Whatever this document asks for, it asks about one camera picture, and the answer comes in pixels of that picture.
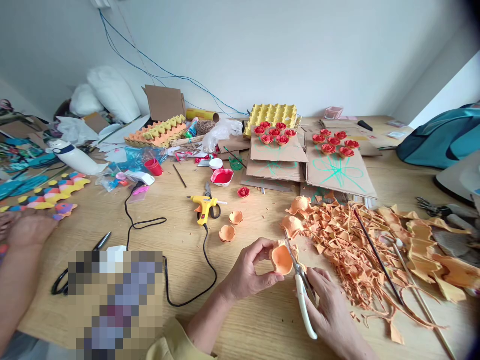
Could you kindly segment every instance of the red paper flower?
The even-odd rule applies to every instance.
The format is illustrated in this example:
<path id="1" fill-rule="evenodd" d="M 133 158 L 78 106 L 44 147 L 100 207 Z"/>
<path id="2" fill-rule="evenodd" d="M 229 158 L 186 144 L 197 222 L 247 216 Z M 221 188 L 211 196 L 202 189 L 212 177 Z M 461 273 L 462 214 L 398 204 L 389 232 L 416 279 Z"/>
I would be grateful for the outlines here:
<path id="1" fill-rule="evenodd" d="M 343 140 L 347 138 L 347 133 L 345 131 L 338 131 L 335 133 L 337 139 Z"/>
<path id="2" fill-rule="evenodd" d="M 323 129 L 322 131 L 320 131 L 320 134 L 322 134 L 324 137 L 327 137 L 332 135 L 332 132 L 330 130 Z"/>
<path id="3" fill-rule="evenodd" d="M 241 187 L 238 189 L 237 194 L 241 198 L 246 198 L 248 195 L 250 195 L 250 189 L 248 187 Z"/>
<path id="4" fill-rule="evenodd" d="M 349 149 L 357 149 L 360 147 L 360 144 L 358 141 L 355 141 L 355 140 L 346 140 L 345 146 Z"/>
<path id="5" fill-rule="evenodd" d="M 341 147 L 340 148 L 340 156 L 342 158 L 349 158 L 349 157 L 352 157 L 353 155 L 355 155 L 355 152 L 348 148 L 348 147 Z"/>
<path id="6" fill-rule="evenodd" d="M 297 135 L 297 132 L 293 129 L 285 130 L 285 136 L 288 136 L 289 138 L 292 138 L 296 135 Z"/>
<path id="7" fill-rule="evenodd" d="M 280 146 L 283 146 L 283 145 L 288 144 L 289 141 L 290 141 L 289 137 L 288 137 L 288 136 L 285 136 L 285 135 L 280 135 L 280 136 L 277 136 L 277 137 L 276 137 L 276 142 L 277 142 L 278 145 L 280 145 Z"/>
<path id="8" fill-rule="evenodd" d="M 337 151 L 337 148 L 333 145 L 323 144 L 321 146 L 321 152 L 324 153 L 325 155 L 334 154 L 336 151 Z"/>
<path id="9" fill-rule="evenodd" d="M 280 136 L 280 134 L 281 134 L 280 130 L 277 129 L 276 127 L 271 128 L 271 129 L 268 131 L 268 133 L 269 133 L 270 135 L 272 135 L 273 137 Z"/>
<path id="10" fill-rule="evenodd" d="M 272 143 L 272 142 L 275 140 L 275 138 L 274 138 L 273 136 L 271 136 L 271 135 L 265 134 L 265 135 L 262 135 L 262 136 L 261 136 L 260 140 L 261 140 L 261 142 L 264 143 L 265 145 L 268 145 L 268 144 Z"/>
<path id="11" fill-rule="evenodd" d="M 254 131 L 258 136 L 265 134 L 265 128 L 261 126 L 257 126 Z"/>
<path id="12" fill-rule="evenodd" d="M 336 137 L 329 137 L 327 141 L 330 145 L 333 145 L 333 146 L 338 146 L 341 143 L 341 141 Z"/>
<path id="13" fill-rule="evenodd" d="M 277 122 L 275 126 L 280 131 L 287 128 L 287 124 L 284 124 L 283 122 Z"/>
<path id="14" fill-rule="evenodd" d="M 318 134 L 313 135 L 313 143 L 315 145 L 321 144 L 321 143 L 324 143 L 324 142 L 325 142 L 325 136 L 318 135 Z"/>

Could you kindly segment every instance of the white bottle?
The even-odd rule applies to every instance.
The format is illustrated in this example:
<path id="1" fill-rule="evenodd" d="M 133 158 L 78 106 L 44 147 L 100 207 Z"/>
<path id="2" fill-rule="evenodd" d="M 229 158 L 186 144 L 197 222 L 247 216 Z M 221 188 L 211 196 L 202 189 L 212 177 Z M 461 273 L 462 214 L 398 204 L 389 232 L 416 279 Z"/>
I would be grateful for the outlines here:
<path id="1" fill-rule="evenodd" d="M 55 139 L 50 141 L 48 146 L 47 153 L 54 153 L 62 162 L 79 173 L 94 175 L 105 168 L 105 165 L 96 163 L 86 153 L 77 149 L 68 141 Z"/>

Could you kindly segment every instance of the glue gun cord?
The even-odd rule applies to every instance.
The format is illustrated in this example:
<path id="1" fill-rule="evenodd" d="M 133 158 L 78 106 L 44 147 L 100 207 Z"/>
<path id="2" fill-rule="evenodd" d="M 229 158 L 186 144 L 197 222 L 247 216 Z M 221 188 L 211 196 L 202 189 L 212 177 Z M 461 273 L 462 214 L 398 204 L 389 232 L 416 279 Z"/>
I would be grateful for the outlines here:
<path id="1" fill-rule="evenodd" d="M 125 212 L 126 212 L 126 215 L 128 216 L 128 218 L 130 219 L 130 222 L 131 222 L 131 226 L 130 228 L 128 229 L 128 237 L 127 237 L 127 242 L 126 242 L 126 250 L 128 251 L 129 250 L 129 245 L 130 245 L 130 233 L 132 231 L 132 229 L 136 229 L 136 230 L 141 230 L 141 229 L 145 229 L 145 228 L 148 228 L 148 227 L 151 227 L 151 226 L 155 226 L 155 225 L 161 225 L 161 224 L 164 224 L 167 222 L 167 218 L 166 217 L 159 217 L 159 218 L 156 218 L 156 219 L 153 219 L 153 220 L 147 220 L 147 221 L 140 221 L 140 222 L 135 222 L 134 223 L 134 220 L 132 219 L 132 217 L 130 216 L 130 213 L 129 213 L 129 208 L 127 206 L 127 202 L 130 200 L 130 198 L 132 197 L 134 191 L 136 189 L 138 189 L 140 186 L 142 186 L 143 184 L 137 184 L 136 187 L 134 187 L 130 193 L 130 196 L 127 197 L 127 199 L 125 200 Z M 141 224 L 148 224 L 146 226 L 142 226 L 142 227 L 136 227 L 137 225 L 141 225 Z M 206 230 L 206 235 L 205 235 L 205 240 L 203 240 L 203 254 L 205 255 L 205 259 L 206 259 L 206 262 L 208 263 L 208 266 L 210 266 L 210 268 L 213 270 L 214 274 L 215 274 L 215 280 L 213 280 L 213 283 L 208 287 L 208 289 L 206 289 L 205 291 L 201 292 L 200 294 L 198 294 L 197 296 L 195 296 L 193 299 L 187 301 L 187 302 L 184 302 L 184 303 L 181 303 L 181 304 L 174 304 L 171 300 L 170 300 L 170 283 L 169 283 L 169 267 L 168 267 L 168 260 L 167 260 L 167 257 L 166 256 L 163 256 L 163 258 L 165 259 L 165 282 L 166 282 L 166 300 L 168 301 L 168 303 L 173 306 L 174 308 L 181 308 L 181 307 L 184 307 L 185 305 L 188 305 L 192 302 L 194 302 L 195 300 L 197 300 L 199 297 L 201 297 L 203 294 L 206 294 L 210 291 L 210 289 L 212 289 L 215 284 L 217 283 L 217 278 L 218 278 L 218 275 L 217 275 L 217 271 L 215 270 L 215 268 L 213 267 L 212 263 L 210 263 L 210 260 L 209 260 L 209 257 L 207 256 L 207 251 L 205 249 L 205 246 L 207 244 L 207 238 L 209 237 L 209 228 L 207 226 L 207 224 L 203 224 L 203 227 L 205 228 Z"/>

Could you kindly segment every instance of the pixelated area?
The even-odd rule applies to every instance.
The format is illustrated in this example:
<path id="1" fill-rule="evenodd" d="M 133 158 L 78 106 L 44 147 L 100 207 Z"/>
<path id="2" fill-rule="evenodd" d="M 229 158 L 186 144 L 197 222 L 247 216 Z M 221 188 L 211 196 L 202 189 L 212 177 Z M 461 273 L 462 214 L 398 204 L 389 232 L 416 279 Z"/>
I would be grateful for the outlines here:
<path id="1" fill-rule="evenodd" d="M 70 348 L 79 359 L 139 359 L 160 333 L 161 251 L 78 251 L 68 265 Z"/>

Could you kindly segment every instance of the white-handled scissors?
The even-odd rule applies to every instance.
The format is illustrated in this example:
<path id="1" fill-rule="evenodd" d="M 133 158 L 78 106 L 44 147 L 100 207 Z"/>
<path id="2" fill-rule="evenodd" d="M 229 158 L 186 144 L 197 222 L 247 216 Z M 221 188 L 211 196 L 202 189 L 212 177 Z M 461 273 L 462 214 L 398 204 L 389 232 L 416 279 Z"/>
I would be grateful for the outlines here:
<path id="1" fill-rule="evenodd" d="M 307 311 L 307 303 L 305 302 L 306 294 L 309 297 L 310 301 L 315 304 L 316 300 L 314 290 L 312 289 L 312 286 L 310 285 L 309 280 L 305 275 L 305 272 L 302 270 L 299 263 L 297 262 L 297 259 L 295 259 L 295 256 L 292 254 L 292 250 L 290 249 L 289 235 L 287 234 L 287 231 L 285 231 L 285 237 L 288 252 L 290 253 L 291 259 L 293 261 L 293 268 L 295 269 L 296 293 L 298 295 L 298 302 L 300 303 L 301 317 L 303 318 L 303 323 L 305 324 L 305 329 L 308 333 L 308 336 L 313 340 L 317 340 L 319 336 L 312 327 L 309 313 Z"/>

